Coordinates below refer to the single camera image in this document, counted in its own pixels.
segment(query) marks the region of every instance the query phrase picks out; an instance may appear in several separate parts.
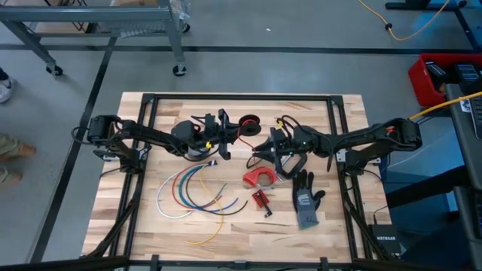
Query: butcher block tabletop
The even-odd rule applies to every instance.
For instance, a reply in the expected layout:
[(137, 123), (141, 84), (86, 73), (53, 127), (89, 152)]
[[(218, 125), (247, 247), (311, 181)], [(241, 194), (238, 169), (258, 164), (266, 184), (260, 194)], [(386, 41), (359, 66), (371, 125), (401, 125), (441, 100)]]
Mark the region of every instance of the butcher block tabletop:
[[(137, 120), (142, 95), (143, 93), (123, 93), (117, 114), (122, 119)], [(367, 127), (362, 97), (343, 95), (343, 100), (349, 130)], [(330, 133), (326, 102), (289, 100), (161, 99), (157, 107), (154, 128), (170, 132), (177, 123), (192, 120), (191, 116), (204, 116), (207, 113), (217, 115), (220, 108), (227, 112), (233, 123), (237, 123), (247, 114), (256, 114), (260, 117), (261, 132), (256, 136), (243, 138), (254, 146), (266, 141), (270, 127), (278, 127), (276, 118), (284, 114), (291, 115), (302, 125)], [(146, 115), (144, 125), (148, 123), (148, 114)], [(335, 116), (338, 132), (341, 133), (337, 110)], [(131, 145), (129, 140), (124, 142), (128, 146)], [(327, 172), (327, 159), (313, 154), (308, 155), (308, 162), (304, 168), (315, 174), (313, 193), (324, 190), (326, 195), (316, 212), (319, 225), (300, 230), (291, 199), (291, 180), (285, 180), (284, 183), (277, 181), (272, 190), (265, 191), (270, 201), (269, 207), (273, 211), (273, 215), (265, 218), (266, 210), (258, 207), (252, 198), (256, 189), (247, 188), (243, 184), (243, 174), (248, 171), (246, 161), (252, 154), (251, 148), (236, 140), (234, 145), (228, 145), (228, 150), (231, 152), (231, 160), (223, 160), (218, 154), (210, 158), (217, 160), (218, 165), (203, 170), (203, 181), (212, 193), (217, 193), (224, 184), (227, 184), (219, 200), (222, 206), (227, 206), (238, 199), (234, 206), (225, 210), (226, 213), (236, 211), (246, 201), (248, 203), (241, 212), (223, 217), (222, 228), (214, 238), (201, 245), (191, 245), (186, 241), (199, 242), (210, 237), (218, 229), (221, 216), (194, 211), (183, 218), (172, 219), (159, 213), (157, 200), (162, 211), (168, 215), (179, 216), (186, 213), (187, 209), (172, 198), (172, 180), (162, 189), (159, 199), (156, 199), (156, 195), (160, 185), (169, 176), (196, 163), (168, 154), (161, 147), (152, 146), (148, 154), (131, 260), (150, 260), (153, 254), (158, 254), (161, 260), (311, 263), (319, 262), (320, 257), (326, 257), (330, 263), (351, 262), (336, 165)], [(287, 167), (296, 160), (296, 157), (292, 158)], [(273, 168), (273, 164), (266, 161), (261, 162), (260, 166)], [(103, 171), (117, 167), (118, 161), (108, 162), (105, 163)], [(379, 174), (376, 166), (369, 165), (366, 169)], [(100, 179), (82, 254), (91, 252), (114, 225), (124, 177), (124, 173), (117, 171)], [(383, 185), (377, 176), (368, 173), (359, 176), (358, 179), (367, 223), (373, 223), (374, 211), (386, 206)], [(136, 180), (134, 177), (131, 195)], [(175, 184), (176, 196), (178, 184), (179, 181)], [(205, 204), (212, 200), (200, 183), (199, 172), (189, 183), (189, 195), (197, 204)], [(209, 208), (217, 209), (216, 204)], [(379, 224), (391, 224), (388, 209), (377, 212), (377, 221)], [(363, 257), (360, 230), (354, 221), (353, 225), (358, 255)], [(124, 251), (126, 232), (127, 227), (124, 227), (120, 233), (118, 254)]]

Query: yellow wire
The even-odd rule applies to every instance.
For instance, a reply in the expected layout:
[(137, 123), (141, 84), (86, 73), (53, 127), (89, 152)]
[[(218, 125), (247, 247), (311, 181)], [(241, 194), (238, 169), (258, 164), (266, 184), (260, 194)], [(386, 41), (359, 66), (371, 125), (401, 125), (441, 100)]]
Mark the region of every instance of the yellow wire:
[(201, 170), (200, 170), (200, 176), (199, 176), (199, 182), (201, 183), (201, 185), (203, 186), (204, 190), (214, 199), (214, 201), (216, 202), (216, 204), (218, 205), (218, 208), (220, 210), (220, 213), (222, 215), (220, 215), (221, 217), (221, 223), (219, 224), (219, 227), (218, 229), (210, 236), (208, 237), (208, 239), (204, 240), (204, 241), (199, 241), (199, 242), (192, 242), (192, 241), (186, 241), (187, 244), (189, 245), (202, 245), (204, 244), (205, 242), (208, 242), (209, 240), (213, 239), (216, 235), (218, 235), (219, 231), (221, 230), (221, 228), (223, 227), (223, 222), (224, 222), (224, 212), (223, 212), (223, 208), (221, 206), (221, 204), (219, 204), (219, 202), (217, 201), (216, 197), (214, 196), (213, 193), (211, 193), (211, 191), (209, 191), (209, 189), (205, 186), (204, 182), (203, 182), (203, 171), (204, 171), (204, 168), (207, 167), (208, 165), (204, 165)]
[(444, 102), (444, 103), (441, 103), (440, 105), (436, 105), (436, 106), (433, 106), (429, 109), (426, 109), (418, 114), (415, 114), (413, 115), (412, 117), (409, 117), (408, 119), (409, 120), (415, 120), (416, 118), (418, 117), (422, 117), (424, 114), (427, 114), (429, 112), (432, 112), (434, 111), (435, 109), (439, 109), (439, 108), (443, 108), (444, 106), (447, 106), (447, 105), (452, 105), (456, 102), (460, 102), (460, 101), (463, 101), (465, 99), (472, 99), (472, 98), (475, 98), (475, 97), (479, 97), (479, 96), (482, 96), (482, 91), (478, 92), (478, 93), (474, 93), (474, 94), (471, 94), (471, 95), (467, 95), (467, 96), (463, 96), (463, 97), (460, 97), (460, 98), (457, 98), (457, 99), (453, 99), (453, 100), (450, 100), (450, 101), (447, 101), (447, 102)]
[[(389, 24), (385, 18), (383, 18), (382, 15), (378, 14), (376, 11), (374, 11), (373, 9), (371, 9), (370, 7), (368, 7), (362, 0), (358, 0), (360, 2), (360, 4), (362, 4), (366, 9), (368, 9), (371, 13), (377, 15), (384, 23), (385, 25)], [(409, 35), (408, 37), (406, 38), (398, 38), (392, 31), (392, 28), (390, 27), (389, 28), (389, 32), (390, 32), (390, 35), (392, 35), (392, 37), (397, 40), (397, 41), (408, 41), (409, 39), (415, 37), (416, 35), (418, 35), (419, 33), (421, 33), (421, 31), (423, 31), (425, 28), (427, 28), (428, 26), (430, 26), (431, 23), (433, 23), (433, 21), (438, 17), (438, 15), (444, 11), (445, 7), (450, 3), (450, 0), (446, 0), (445, 1), (445, 4), (440, 8), (440, 10), (436, 13), (436, 15), (433, 16), (433, 18), (428, 22), (426, 23), (424, 26), (422, 26), (421, 29), (419, 29), (419, 31), (413, 33), (412, 35)]]

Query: red toolbox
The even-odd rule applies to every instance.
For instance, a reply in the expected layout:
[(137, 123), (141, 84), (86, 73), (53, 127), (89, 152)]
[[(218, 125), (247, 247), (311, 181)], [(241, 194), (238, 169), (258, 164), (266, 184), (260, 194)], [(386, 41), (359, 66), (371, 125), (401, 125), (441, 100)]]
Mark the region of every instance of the red toolbox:
[(426, 62), (433, 61), (439, 67), (447, 71), (452, 65), (469, 62), (482, 67), (482, 55), (480, 54), (456, 54), (456, 53), (423, 53), (408, 71), (416, 99), (421, 106), (431, 107), (445, 102), (445, 94), (434, 88)]

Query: work glove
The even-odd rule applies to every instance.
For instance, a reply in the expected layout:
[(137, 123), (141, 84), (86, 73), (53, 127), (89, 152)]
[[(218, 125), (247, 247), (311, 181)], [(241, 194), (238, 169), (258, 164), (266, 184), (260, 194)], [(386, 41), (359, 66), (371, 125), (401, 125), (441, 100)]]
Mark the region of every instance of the work glove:
[(320, 190), (313, 196), (311, 189), (314, 178), (313, 172), (308, 174), (305, 169), (293, 177), (293, 206), (297, 213), (300, 229), (307, 229), (319, 224), (316, 210), (320, 206), (321, 199), (326, 192)]

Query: black box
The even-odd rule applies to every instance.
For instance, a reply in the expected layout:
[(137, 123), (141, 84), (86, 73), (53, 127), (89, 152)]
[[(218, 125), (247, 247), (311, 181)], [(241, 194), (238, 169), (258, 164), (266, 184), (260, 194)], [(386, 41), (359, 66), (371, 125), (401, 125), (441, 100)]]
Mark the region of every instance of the black box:
[(371, 232), (377, 241), (393, 256), (401, 254), (397, 229), (392, 225), (370, 225)]

